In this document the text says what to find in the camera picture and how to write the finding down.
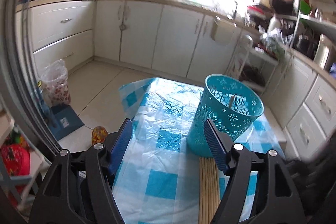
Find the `yellow patterned slipper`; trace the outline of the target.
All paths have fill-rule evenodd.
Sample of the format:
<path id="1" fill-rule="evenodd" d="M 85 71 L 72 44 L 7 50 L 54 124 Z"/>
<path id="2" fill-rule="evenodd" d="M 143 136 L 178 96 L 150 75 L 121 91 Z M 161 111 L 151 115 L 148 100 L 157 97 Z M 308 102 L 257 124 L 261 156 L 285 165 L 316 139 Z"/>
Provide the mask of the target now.
<path id="1" fill-rule="evenodd" d="M 91 145 L 104 143 L 108 136 L 107 130 L 103 126 L 97 126 L 92 130 Z"/>

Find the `blue white checkered tablecloth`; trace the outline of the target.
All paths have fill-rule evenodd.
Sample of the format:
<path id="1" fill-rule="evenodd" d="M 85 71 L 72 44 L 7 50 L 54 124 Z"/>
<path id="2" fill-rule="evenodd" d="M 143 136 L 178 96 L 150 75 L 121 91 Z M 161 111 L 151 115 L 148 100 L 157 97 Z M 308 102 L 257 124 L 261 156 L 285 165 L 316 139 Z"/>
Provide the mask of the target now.
<path id="1" fill-rule="evenodd" d="M 112 193 L 125 223 L 198 223 L 199 156 L 187 135 L 204 88 L 162 78 L 120 87 L 133 133 Z"/>

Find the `blue handled broom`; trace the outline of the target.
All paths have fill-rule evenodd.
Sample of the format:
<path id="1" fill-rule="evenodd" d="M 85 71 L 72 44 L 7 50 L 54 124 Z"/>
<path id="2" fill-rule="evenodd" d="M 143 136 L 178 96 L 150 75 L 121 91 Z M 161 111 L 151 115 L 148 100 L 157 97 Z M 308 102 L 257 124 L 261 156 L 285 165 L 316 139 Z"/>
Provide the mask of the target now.
<path id="1" fill-rule="evenodd" d="M 35 95 L 38 103 L 38 108 L 42 114 L 43 119 L 45 120 L 45 123 L 48 125 L 52 133 L 56 133 L 58 129 L 58 123 L 54 114 L 51 111 L 51 108 L 48 106 L 48 104 L 46 104 L 45 99 L 43 98 L 43 88 L 41 80 L 37 82 Z"/>

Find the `white rolling trolley rack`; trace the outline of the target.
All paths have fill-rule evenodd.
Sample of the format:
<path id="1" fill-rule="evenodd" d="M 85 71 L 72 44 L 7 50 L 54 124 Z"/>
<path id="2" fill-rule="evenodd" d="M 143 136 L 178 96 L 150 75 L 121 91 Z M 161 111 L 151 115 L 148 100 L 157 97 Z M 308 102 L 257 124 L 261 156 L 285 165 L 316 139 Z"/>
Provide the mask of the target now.
<path id="1" fill-rule="evenodd" d="M 244 34 L 236 44 L 226 74 L 262 95 L 278 64 L 279 61 L 270 55 L 257 40 Z"/>

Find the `bagged green vegetables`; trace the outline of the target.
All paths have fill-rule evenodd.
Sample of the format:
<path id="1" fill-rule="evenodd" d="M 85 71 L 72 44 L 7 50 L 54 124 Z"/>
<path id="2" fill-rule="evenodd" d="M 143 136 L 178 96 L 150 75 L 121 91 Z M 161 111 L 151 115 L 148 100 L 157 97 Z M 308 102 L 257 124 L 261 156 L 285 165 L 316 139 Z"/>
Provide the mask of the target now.
<path id="1" fill-rule="evenodd" d="M 284 39 L 280 28 L 275 28 L 270 32 L 262 34 L 260 42 L 275 59 L 281 60 L 285 57 L 285 50 L 282 46 Z"/>

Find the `white electric thermos pot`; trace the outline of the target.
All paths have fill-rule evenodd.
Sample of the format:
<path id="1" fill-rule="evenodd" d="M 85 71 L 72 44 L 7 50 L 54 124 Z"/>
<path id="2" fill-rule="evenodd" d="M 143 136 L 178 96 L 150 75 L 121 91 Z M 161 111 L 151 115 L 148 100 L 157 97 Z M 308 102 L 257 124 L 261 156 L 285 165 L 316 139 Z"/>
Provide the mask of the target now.
<path id="1" fill-rule="evenodd" d="M 335 44 L 324 34 L 319 37 L 314 63 L 325 71 L 329 71 L 335 62 Z"/>

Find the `blue dustpan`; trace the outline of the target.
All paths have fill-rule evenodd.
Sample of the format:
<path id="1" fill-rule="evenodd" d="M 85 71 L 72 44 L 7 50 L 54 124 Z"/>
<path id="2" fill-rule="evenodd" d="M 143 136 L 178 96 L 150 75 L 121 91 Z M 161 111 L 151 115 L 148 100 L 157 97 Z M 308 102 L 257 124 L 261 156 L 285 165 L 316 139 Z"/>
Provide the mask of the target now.
<path id="1" fill-rule="evenodd" d="M 56 127 L 51 128 L 52 135 L 59 141 L 84 126 L 84 123 L 70 105 L 52 106 Z"/>

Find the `bundle wooden chopstick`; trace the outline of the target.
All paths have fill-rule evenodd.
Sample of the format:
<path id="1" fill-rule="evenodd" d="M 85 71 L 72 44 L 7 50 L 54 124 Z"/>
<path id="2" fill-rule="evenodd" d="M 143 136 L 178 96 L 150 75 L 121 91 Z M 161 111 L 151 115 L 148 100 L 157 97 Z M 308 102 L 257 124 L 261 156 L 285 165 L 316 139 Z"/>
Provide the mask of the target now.
<path id="1" fill-rule="evenodd" d="M 209 169 L 209 199 L 210 199 L 210 221 L 212 221 L 214 216 L 214 175 L 213 175 L 213 159 L 209 158 L 208 161 L 208 169 Z"/>
<path id="2" fill-rule="evenodd" d="M 198 223 L 203 223 L 203 158 L 199 158 L 199 219 Z"/>
<path id="3" fill-rule="evenodd" d="M 212 159 L 213 175 L 214 175 L 214 212 L 217 211 L 221 202 L 220 189 L 219 189 L 219 170 L 217 168 L 215 159 Z"/>
<path id="4" fill-rule="evenodd" d="M 207 178 L 207 159 L 203 158 L 203 178 L 204 178 L 204 187 L 203 187 L 203 194 L 204 194 L 204 219 L 205 223 L 209 223 L 209 197 L 207 193 L 207 186 L 208 186 L 208 178 Z"/>

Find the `white hanging door bin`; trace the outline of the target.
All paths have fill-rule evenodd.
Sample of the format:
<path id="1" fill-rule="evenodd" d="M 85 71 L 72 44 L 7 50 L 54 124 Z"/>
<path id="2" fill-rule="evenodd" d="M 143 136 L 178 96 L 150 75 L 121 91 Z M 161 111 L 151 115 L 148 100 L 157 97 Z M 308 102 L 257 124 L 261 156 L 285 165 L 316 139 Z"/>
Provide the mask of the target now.
<path id="1" fill-rule="evenodd" d="M 229 22 L 217 16 L 214 18 L 214 24 L 211 29 L 211 39 L 219 44 L 226 45 L 231 41 L 236 28 L 237 26 L 235 23 Z"/>

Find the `teal perforated plastic basket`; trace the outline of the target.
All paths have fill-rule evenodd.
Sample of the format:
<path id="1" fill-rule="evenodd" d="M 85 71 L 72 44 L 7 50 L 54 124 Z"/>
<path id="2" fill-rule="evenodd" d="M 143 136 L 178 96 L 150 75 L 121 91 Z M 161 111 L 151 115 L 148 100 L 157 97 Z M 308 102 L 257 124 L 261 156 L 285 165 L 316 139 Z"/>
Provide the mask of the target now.
<path id="1" fill-rule="evenodd" d="M 209 75 L 187 135 L 187 144 L 194 154 L 209 158 L 212 154 L 203 129 L 207 119 L 211 119 L 220 132 L 236 140 L 263 114 L 264 104 L 250 87 L 229 76 Z"/>

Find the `plastic bag waste bin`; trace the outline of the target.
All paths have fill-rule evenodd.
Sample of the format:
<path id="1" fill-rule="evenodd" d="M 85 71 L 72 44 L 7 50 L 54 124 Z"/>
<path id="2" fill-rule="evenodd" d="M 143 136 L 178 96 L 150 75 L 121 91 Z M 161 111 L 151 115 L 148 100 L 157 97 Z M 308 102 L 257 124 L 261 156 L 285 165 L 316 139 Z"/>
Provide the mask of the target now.
<path id="1" fill-rule="evenodd" d="M 41 81 L 52 106 L 71 104 L 68 70 L 63 59 L 46 66 L 42 70 Z"/>

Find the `white blue corner shelf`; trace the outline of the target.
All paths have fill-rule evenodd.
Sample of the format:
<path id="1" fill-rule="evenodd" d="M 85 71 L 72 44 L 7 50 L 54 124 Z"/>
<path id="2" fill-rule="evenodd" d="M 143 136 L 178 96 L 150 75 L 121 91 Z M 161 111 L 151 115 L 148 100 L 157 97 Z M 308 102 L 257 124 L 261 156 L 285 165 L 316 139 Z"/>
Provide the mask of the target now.
<path id="1" fill-rule="evenodd" d="M 1 99 L 1 190 L 26 221 L 50 165 Z"/>

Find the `black microwave oven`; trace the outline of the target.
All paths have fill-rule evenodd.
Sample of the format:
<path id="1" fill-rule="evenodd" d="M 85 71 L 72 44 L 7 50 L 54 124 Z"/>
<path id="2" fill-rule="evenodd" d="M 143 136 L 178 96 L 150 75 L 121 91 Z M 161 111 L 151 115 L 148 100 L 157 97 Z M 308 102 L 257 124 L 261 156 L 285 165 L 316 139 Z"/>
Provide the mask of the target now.
<path id="1" fill-rule="evenodd" d="M 294 1 L 270 0 L 274 12 L 279 15 L 294 15 Z"/>

